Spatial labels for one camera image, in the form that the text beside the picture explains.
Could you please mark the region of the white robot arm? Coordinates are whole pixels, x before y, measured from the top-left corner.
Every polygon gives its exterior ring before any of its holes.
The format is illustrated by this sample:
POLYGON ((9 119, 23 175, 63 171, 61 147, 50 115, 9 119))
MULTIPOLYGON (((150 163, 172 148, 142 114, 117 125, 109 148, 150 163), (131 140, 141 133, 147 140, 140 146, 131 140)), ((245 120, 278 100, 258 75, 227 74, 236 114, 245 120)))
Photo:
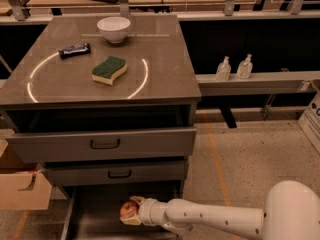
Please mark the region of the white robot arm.
POLYGON ((248 240, 320 240, 320 198, 296 181, 274 185, 262 209, 132 196, 121 206, 120 220, 126 225, 160 226, 178 235, 200 224, 248 240))

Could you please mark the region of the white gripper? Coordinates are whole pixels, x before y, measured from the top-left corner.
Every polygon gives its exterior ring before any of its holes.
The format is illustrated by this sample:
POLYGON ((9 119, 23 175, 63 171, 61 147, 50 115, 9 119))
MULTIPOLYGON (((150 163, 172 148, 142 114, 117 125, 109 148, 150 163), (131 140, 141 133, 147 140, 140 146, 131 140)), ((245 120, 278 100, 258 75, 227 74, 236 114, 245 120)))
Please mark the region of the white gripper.
POLYGON ((145 226, 155 226, 152 220, 151 211, 152 207, 157 203, 156 199, 147 198, 142 196, 131 196, 130 200, 139 205, 138 215, 135 214, 128 218, 121 217, 120 220, 125 225, 139 226, 141 224, 145 226))

